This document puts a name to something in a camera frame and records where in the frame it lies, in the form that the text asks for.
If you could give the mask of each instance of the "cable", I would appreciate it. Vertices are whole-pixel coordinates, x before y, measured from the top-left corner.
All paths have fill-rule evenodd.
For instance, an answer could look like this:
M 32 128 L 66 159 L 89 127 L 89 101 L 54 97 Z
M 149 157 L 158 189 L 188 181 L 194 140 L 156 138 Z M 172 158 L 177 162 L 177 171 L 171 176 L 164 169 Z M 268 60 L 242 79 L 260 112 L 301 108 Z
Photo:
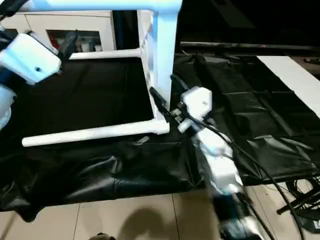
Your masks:
M 272 176 L 270 176 L 270 174 L 268 173 L 268 171 L 257 161 L 255 160 L 252 156 L 250 156 L 245 150 L 243 150 L 238 144 L 236 144 L 234 141 L 231 142 L 229 140 L 227 140 L 217 129 L 213 128 L 212 126 L 199 121 L 198 119 L 190 116 L 188 113 L 185 113 L 186 117 L 190 120 L 192 120 L 193 122 L 195 122 L 198 125 L 201 125 L 204 128 L 207 128 L 209 130 L 211 130 L 212 132 L 214 132 L 215 134 L 217 134 L 220 138 L 222 138 L 231 148 L 236 147 L 240 152 L 242 152 L 248 159 L 250 159 L 253 163 L 255 163 L 266 175 L 267 177 L 270 179 L 270 181 L 272 182 L 272 184 L 276 187 L 276 189 L 278 190 L 278 192 L 280 193 L 281 197 L 283 198 L 283 200 L 285 201 L 285 203 L 288 205 L 290 212 L 293 215 L 294 221 L 296 223 L 296 226 L 298 228 L 299 234 L 300 234 L 300 238 L 301 240 L 305 240 L 305 235 L 303 233 L 302 230 L 302 226 L 300 221 L 298 220 L 298 216 L 294 210 L 294 208 L 292 207 L 291 203 L 289 202 L 288 198 L 286 197 L 286 195 L 284 194 L 284 192 L 282 191 L 282 189 L 280 188 L 280 186 L 276 183 L 276 181 L 274 180 L 274 178 Z

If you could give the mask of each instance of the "black cloth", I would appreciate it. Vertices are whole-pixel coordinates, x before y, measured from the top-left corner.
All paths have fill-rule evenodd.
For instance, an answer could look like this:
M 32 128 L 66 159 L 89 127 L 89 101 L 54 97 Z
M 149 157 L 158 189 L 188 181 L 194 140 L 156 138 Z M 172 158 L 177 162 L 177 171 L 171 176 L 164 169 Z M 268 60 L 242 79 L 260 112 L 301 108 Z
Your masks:
M 178 57 L 174 71 L 213 92 L 217 127 L 277 181 L 318 174 L 320 121 L 257 58 Z M 179 101 L 173 88 L 172 106 Z M 150 120 L 139 59 L 81 60 L 23 89 L 0 131 L 0 210 L 32 221 L 46 206 L 185 192 L 204 186 L 189 137 L 124 136 L 23 148 L 23 137 Z M 268 183 L 234 153 L 247 185 Z

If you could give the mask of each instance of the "floor tile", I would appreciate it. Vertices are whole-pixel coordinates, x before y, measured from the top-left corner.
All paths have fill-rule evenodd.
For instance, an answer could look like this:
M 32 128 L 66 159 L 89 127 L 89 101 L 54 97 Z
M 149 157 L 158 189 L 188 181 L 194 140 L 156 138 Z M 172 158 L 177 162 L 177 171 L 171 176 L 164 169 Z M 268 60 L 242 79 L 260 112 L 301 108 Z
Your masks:
M 46 207 L 31 223 L 14 214 L 1 240 L 73 240 L 79 204 Z
M 264 212 L 266 213 L 277 239 L 299 240 L 300 235 L 290 212 L 286 211 L 282 215 L 278 215 L 276 212 L 277 209 L 285 205 L 285 201 L 282 199 L 280 193 L 275 190 L 275 187 L 273 185 L 261 185 L 254 186 L 253 189 L 261 203 Z M 289 201 L 294 200 L 294 198 L 287 191 L 283 191 Z M 311 234 L 305 230 L 304 233 L 307 240 L 318 240 L 320 237 L 317 234 Z
M 263 222 L 265 223 L 265 225 L 267 226 L 267 228 L 270 230 L 271 234 L 275 237 L 276 233 L 274 232 L 271 223 L 269 222 L 269 219 L 267 217 L 267 214 L 265 213 L 257 195 L 256 192 L 254 190 L 254 187 L 249 186 L 246 188 L 246 191 L 250 197 L 250 199 L 252 200 L 253 203 L 253 207 L 256 210 L 256 212 L 259 214 L 259 216 L 261 217 L 261 219 L 263 220 Z M 267 233 L 265 232 L 265 230 L 262 228 L 262 226 L 260 225 L 260 230 L 262 232 L 262 235 L 265 239 L 269 239 Z
M 4 240 L 16 217 L 14 211 L 0 212 L 0 240 Z
M 220 239 L 218 220 L 207 192 L 173 194 L 180 240 Z
M 81 204 L 74 240 L 100 232 L 117 240 L 178 240 L 172 194 Z

